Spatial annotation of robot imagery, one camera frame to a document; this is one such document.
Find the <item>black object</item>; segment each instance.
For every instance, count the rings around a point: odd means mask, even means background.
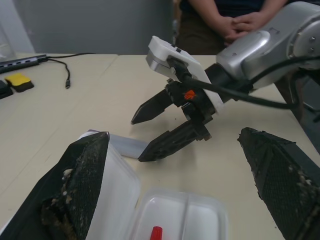
[[[308,75],[310,78],[312,78],[320,86],[320,70],[313,70],[313,71],[305,70],[305,74]],[[304,104],[304,107],[313,113],[320,112],[319,109],[314,109],[312,106],[306,103]],[[320,114],[318,114],[313,119],[314,123],[317,123],[319,121],[320,121]]]
[[[6,80],[8,83],[8,86],[16,90],[18,93],[22,93],[28,89],[32,89],[34,87],[34,84],[31,81],[22,83],[18,86],[14,86],[9,80]]]
[[[47,61],[47,55],[39,55],[33,57],[20,58],[11,61],[0,62],[0,74],[11,72],[14,70],[29,68],[39,65]]]
[[[295,109],[300,104],[300,99],[297,91],[296,86],[296,80],[299,79],[300,76],[302,76],[304,73],[303,70],[299,70],[295,73],[295,77],[292,78],[292,80],[289,83],[289,90],[292,94],[292,103],[282,103],[282,102],[274,102],[270,100],[266,100],[263,98],[253,97],[249,95],[250,91],[253,91],[253,84],[256,83],[261,78],[265,77],[266,75],[272,73],[273,71],[283,68],[285,66],[305,62],[305,61],[315,61],[319,60],[320,56],[304,56],[304,57],[296,57],[289,60],[285,60],[283,62],[277,63],[263,72],[259,73],[257,76],[252,78],[251,80],[242,80],[237,81],[234,80],[225,70],[222,66],[219,64],[213,64],[208,69],[205,70],[211,84],[198,81],[192,78],[191,74],[188,71],[188,68],[186,65],[179,61],[178,59],[169,58],[167,60],[167,63],[169,67],[174,71],[174,74],[178,78],[178,80],[181,82],[181,84],[184,86],[184,88],[189,88],[191,90],[197,90],[198,92],[200,90],[203,91],[203,89],[216,92],[220,95],[222,101],[225,103],[230,99],[234,99],[235,101],[241,100],[253,104],[258,104],[261,106],[266,107],[272,107],[272,108],[278,108],[278,109]],[[316,73],[313,72],[313,75],[319,76],[319,72]],[[137,124],[142,123],[145,121],[148,121],[150,119],[153,119],[157,116],[157,114],[162,113],[167,106],[170,105],[168,101],[168,97],[171,98],[172,103],[176,104],[177,99],[182,99],[181,96],[185,96],[186,92],[181,91],[178,88],[175,89],[169,89],[170,86],[174,87],[172,85],[173,80],[169,80],[168,84],[165,86],[165,90],[167,92],[167,95],[165,94],[165,91],[162,91],[158,93],[155,97],[151,98],[144,104],[142,104],[138,110],[136,111],[131,123]],[[161,105],[161,97],[163,97],[164,105]],[[192,99],[185,99],[182,103],[177,105],[177,107],[183,106],[185,104],[193,105],[193,109],[200,111],[202,116],[199,118],[203,119],[202,124],[199,124],[199,120],[193,121],[192,126],[199,126],[202,128],[202,125],[206,124],[207,122],[211,121],[212,117],[208,117],[209,114],[213,115],[215,113],[215,110],[211,104],[207,104],[209,101],[208,97],[205,94],[200,94],[198,97],[195,98],[197,101],[192,101]],[[191,121],[191,116],[186,114],[185,111],[183,111],[186,115],[186,118],[188,121]],[[155,161],[157,159],[163,159],[167,157],[168,155],[171,155],[184,146],[188,145],[189,143],[193,142],[194,140],[201,140],[201,139],[208,139],[207,136],[198,135],[197,137],[194,136],[191,132],[185,132],[186,129],[190,129],[190,127],[179,127],[175,129],[173,132],[165,132],[163,135],[159,136],[155,140],[153,140],[149,146],[145,149],[145,151],[142,153],[142,155],[139,157],[139,160],[141,162],[144,161]]]
[[[100,194],[109,136],[72,143],[25,199],[0,240],[85,240]]]
[[[320,239],[320,168],[295,142],[246,127],[238,141],[286,240]]]
[[[4,99],[14,94],[12,89],[3,81],[0,80],[0,99]]]
[[[71,82],[70,82],[71,74],[70,74],[70,70],[68,68],[68,65],[63,61],[59,61],[59,60],[55,60],[55,59],[65,59],[65,58],[77,57],[77,56],[88,55],[88,54],[94,54],[94,53],[83,52],[83,53],[77,53],[77,54],[65,55],[65,56],[47,56],[44,54],[44,55],[39,55],[39,56],[20,58],[20,59],[16,59],[16,60],[3,61],[3,62],[0,62],[0,74],[11,72],[14,70],[37,66],[40,63],[45,63],[47,61],[53,61],[53,62],[64,65],[65,70],[67,71],[67,78],[65,80],[65,88],[69,89],[71,86]]]
[[[313,106],[307,104],[306,102],[303,102],[303,106],[305,109],[307,109],[308,111],[310,111],[313,114],[319,113],[320,109],[314,108]],[[320,121],[320,114],[318,114],[314,119],[313,122],[317,123]]]
[[[164,90],[138,108],[131,123],[137,124],[149,121],[163,113],[171,104],[181,107],[188,121],[175,130],[166,131],[151,141],[138,158],[140,162],[163,159],[194,140],[200,141],[211,138],[205,124],[212,120],[212,115],[216,112],[214,106],[203,89],[184,84],[183,79],[190,76],[190,73],[183,63],[173,61],[170,64],[175,65],[175,74],[181,82],[169,79]],[[205,72],[213,85],[243,93],[249,93],[252,89],[252,85],[248,82],[234,81],[218,64],[213,64]],[[224,103],[231,99],[230,96],[224,94],[221,94],[220,97]]]

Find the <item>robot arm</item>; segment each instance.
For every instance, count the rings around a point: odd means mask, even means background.
[[[211,138],[205,124],[212,120],[214,113],[219,113],[223,103],[231,97],[190,87],[182,80],[185,76],[213,86],[249,94],[254,89],[278,81],[291,70],[319,69],[320,61],[297,62],[257,78],[256,82],[252,81],[263,71],[283,61],[319,56],[319,43],[320,6],[306,2],[295,2],[284,7],[263,28],[238,39],[219,53],[216,56],[217,63],[205,71],[187,52],[158,37],[152,37],[146,60],[152,70],[170,79],[164,90],[139,107],[131,123],[152,120],[171,104],[181,107],[187,122],[150,142],[139,160],[148,162],[162,159],[194,140]]]

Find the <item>black cable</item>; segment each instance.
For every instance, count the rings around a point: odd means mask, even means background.
[[[206,90],[215,92],[217,94],[230,96],[232,99],[235,99],[235,100],[241,100],[241,101],[252,103],[252,104],[257,104],[257,105],[276,108],[276,109],[295,109],[299,106],[299,102],[300,102],[295,81],[296,79],[292,80],[289,86],[290,90],[292,91],[293,103],[281,103],[281,102],[270,101],[270,100],[259,98],[259,97],[250,96],[248,94],[245,94],[239,91],[234,91],[224,87],[212,85],[210,83],[195,80],[190,76],[186,76],[184,78],[183,83],[186,85],[189,85],[192,88],[206,89]]]
[[[67,79],[65,80],[65,88],[69,89],[71,86],[71,82],[70,82],[70,70],[68,68],[68,64],[66,64],[63,61],[59,61],[59,60],[55,60],[55,59],[66,59],[66,58],[71,58],[71,57],[77,57],[77,56],[81,56],[81,55],[88,55],[88,54],[95,54],[95,53],[91,53],[91,52],[83,52],[83,53],[77,53],[77,54],[72,54],[72,55],[65,55],[65,56],[47,56],[45,59],[47,61],[53,61],[56,63],[60,63],[63,64],[65,66],[65,70],[68,73]]]
[[[283,62],[277,63],[277,64],[267,68],[266,70],[264,70],[263,72],[261,72],[260,74],[258,74],[254,78],[252,78],[250,80],[250,84],[253,85],[254,83],[259,81],[261,78],[265,77],[266,75],[268,75],[268,74],[270,74],[280,68],[283,68],[285,66],[289,66],[292,64],[301,63],[301,62],[305,62],[305,61],[314,61],[314,60],[320,60],[320,56],[303,56],[303,57],[296,57],[296,58],[292,58],[289,60],[285,60]],[[179,69],[179,67],[181,67],[181,65],[179,63],[176,66],[174,66],[176,73],[182,72],[181,69]],[[276,109],[285,109],[285,110],[291,109],[292,110],[292,109],[297,108],[300,104],[300,99],[299,99],[297,86],[296,86],[296,80],[298,79],[298,75],[300,75],[300,74],[301,74],[300,72],[296,72],[296,77],[293,77],[293,80],[291,80],[289,83],[289,90],[292,93],[292,103],[281,103],[281,102],[270,101],[270,100],[259,98],[259,97],[250,96],[250,95],[247,95],[247,94],[239,92],[239,91],[235,91],[235,90],[227,89],[227,88],[224,88],[221,86],[212,85],[210,83],[195,80],[192,77],[190,77],[188,74],[183,75],[183,81],[181,81],[181,82],[188,84],[190,87],[193,87],[193,88],[206,89],[206,90],[209,90],[212,92],[216,92],[218,94],[227,95],[230,98],[235,99],[235,100],[241,100],[244,102],[257,104],[257,105],[261,105],[261,106],[266,106],[266,107],[271,107],[271,108],[276,108]]]
[[[306,103],[306,102],[303,102],[303,106],[304,106],[305,109],[309,110],[309,111],[312,112],[312,113],[318,113],[318,112],[320,112],[320,109],[314,108],[313,106],[309,105],[309,104]]]
[[[65,56],[47,56],[47,59],[66,59],[66,58],[72,58],[72,57],[77,57],[77,56],[81,56],[81,55],[88,55],[88,54],[95,54],[95,53],[83,52],[83,53],[77,53],[77,54],[65,55]]]
[[[51,58],[49,58],[48,61],[53,61],[53,62],[56,62],[56,63],[59,63],[59,64],[63,64],[63,65],[64,65],[65,70],[66,70],[66,72],[68,73],[68,76],[67,76],[67,78],[66,78],[66,80],[65,80],[65,88],[66,88],[66,89],[70,88],[70,86],[71,86],[71,83],[70,83],[70,70],[69,70],[69,68],[68,68],[68,65],[67,65],[65,62],[63,62],[63,61],[59,61],[59,60],[55,60],[55,59],[51,59]]]
[[[274,72],[275,70],[281,69],[283,67],[286,67],[286,66],[289,66],[289,65],[293,65],[293,64],[297,64],[297,63],[302,63],[302,62],[305,62],[305,61],[314,61],[314,60],[320,60],[320,56],[301,56],[301,57],[296,57],[296,58],[292,58],[292,59],[288,59],[288,60],[282,61],[280,63],[277,63],[277,64],[267,68],[263,72],[259,73],[257,76],[255,76],[254,78],[252,78],[250,80],[250,83],[253,85],[256,82],[258,82],[260,79],[265,77],[266,75]]]

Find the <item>hand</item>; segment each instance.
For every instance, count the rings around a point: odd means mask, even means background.
[[[233,29],[233,18],[229,16],[219,16],[211,28],[223,38],[236,33]]]
[[[252,12],[247,15],[235,17],[233,19],[233,28],[239,32],[252,32],[269,21],[269,17],[263,12]]]

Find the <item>red cap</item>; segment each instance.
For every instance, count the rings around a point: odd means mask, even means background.
[[[150,240],[162,240],[162,228],[154,226],[151,233]]]

